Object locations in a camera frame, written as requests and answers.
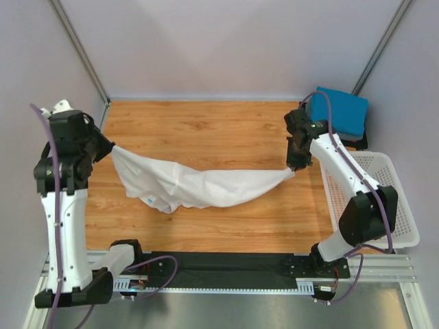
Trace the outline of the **white t-shirt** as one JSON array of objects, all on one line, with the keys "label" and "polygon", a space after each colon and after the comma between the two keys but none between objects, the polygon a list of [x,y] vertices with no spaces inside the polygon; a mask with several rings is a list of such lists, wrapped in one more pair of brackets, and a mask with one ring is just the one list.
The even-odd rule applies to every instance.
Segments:
[{"label": "white t-shirt", "polygon": [[126,195],[171,214],[185,208],[229,208],[250,202],[295,176],[283,170],[198,171],[114,146],[112,161]]}]

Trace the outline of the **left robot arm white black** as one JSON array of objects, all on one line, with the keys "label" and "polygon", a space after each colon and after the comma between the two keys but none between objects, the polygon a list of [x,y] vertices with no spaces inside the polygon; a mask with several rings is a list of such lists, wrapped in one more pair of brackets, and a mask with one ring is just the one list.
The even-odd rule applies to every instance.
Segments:
[{"label": "left robot arm white black", "polygon": [[123,271],[137,275],[144,257],[136,239],[119,240],[94,264],[86,250],[85,212],[93,165],[111,153],[109,141],[81,110],[49,112],[34,106],[48,142],[34,168],[45,211],[49,243],[47,286],[36,308],[107,304]]}]

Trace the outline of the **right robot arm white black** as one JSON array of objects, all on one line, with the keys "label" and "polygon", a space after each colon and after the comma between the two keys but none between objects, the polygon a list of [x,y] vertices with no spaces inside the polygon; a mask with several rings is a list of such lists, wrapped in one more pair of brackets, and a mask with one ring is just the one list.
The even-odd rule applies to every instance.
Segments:
[{"label": "right robot arm white black", "polygon": [[335,261],[350,256],[370,241],[391,237],[399,195],[393,186],[381,185],[361,168],[328,121],[312,121],[304,108],[290,111],[284,121],[289,133],[287,166],[300,171],[317,158],[348,201],[337,230],[311,248],[310,271],[322,277],[332,271]]}]

